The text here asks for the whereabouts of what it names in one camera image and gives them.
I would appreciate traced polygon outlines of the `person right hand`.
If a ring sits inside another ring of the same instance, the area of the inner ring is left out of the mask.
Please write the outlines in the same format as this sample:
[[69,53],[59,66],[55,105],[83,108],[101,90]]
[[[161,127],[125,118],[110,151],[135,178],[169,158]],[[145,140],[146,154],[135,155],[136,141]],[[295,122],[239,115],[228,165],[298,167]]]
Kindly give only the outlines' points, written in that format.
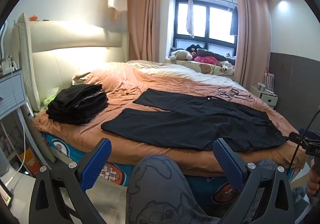
[[307,186],[307,194],[312,196],[317,193],[319,190],[319,179],[320,176],[315,172],[315,160],[311,161],[310,171],[309,171],[309,179]]

